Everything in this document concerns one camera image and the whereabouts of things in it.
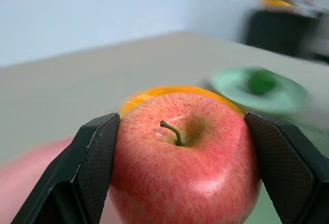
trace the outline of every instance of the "red apple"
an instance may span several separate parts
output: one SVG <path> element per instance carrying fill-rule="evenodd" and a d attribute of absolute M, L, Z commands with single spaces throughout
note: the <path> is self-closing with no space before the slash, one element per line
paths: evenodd
<path fill-rule="evenodd" d="M 124 224 L 240 224 L 260 186 L 250 131 L 220 101 L 166 94 L 120 121 L 109 192 Z"/>

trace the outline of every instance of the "blurry background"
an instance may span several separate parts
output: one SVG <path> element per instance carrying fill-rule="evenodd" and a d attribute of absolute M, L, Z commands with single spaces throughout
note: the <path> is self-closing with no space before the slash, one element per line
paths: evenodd
<path fill-rule="evenodd" d="M 259 0 L 0 0 L 0 67 L 189 30 L 239 42 Z"/>

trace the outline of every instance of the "lime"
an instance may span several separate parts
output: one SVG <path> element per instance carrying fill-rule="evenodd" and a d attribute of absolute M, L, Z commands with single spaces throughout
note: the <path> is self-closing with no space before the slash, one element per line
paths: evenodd
<path fill-rule="evenodd" d="M 264 68 L 256 68 L 247 79 L 248 90 L 254 95 L 264 95 L 277 86 L 276 74 Z"/>

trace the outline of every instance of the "apple stem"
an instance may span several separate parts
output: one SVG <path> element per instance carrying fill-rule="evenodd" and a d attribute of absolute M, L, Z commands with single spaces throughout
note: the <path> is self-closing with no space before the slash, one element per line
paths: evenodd
<path fill-rule="evenodd" d="M 177 146 L 184 146 L 184 144 L 181 142 L 181 138 L 180 138 L 180 133 L 179 133 L 179 131 L 177 131 L 177 130 L 176 130 L 175 128 L 173 128 L 171 125 L 168 125 L 164 120 L 161 120 L 161 121 L 160 121 L 160 126 L 161 126 L 161 127 L 168 128 L 169 130 L 172 130 L 172 131 L 176 134 L 176 137 L 177 137 L 176 145 L 177 145 Z"/>

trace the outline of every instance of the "textured gripper pad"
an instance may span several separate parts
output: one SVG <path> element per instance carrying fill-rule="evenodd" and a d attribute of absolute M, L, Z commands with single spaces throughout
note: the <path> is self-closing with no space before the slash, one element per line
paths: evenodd
<path fill-rule="evenodd" d="M 112 174 L 118 127 L 109 120 L 98 128 L 81 164 L 75 185 L 81 192 L 90 224 L 98 224 L 104 208 Z"/>
<path fill-rule="evenodd" d="M 313 188 L 313 173 L 274 125 L 246 117 L 266 191 L 283 224 L 298 223 Z"/>

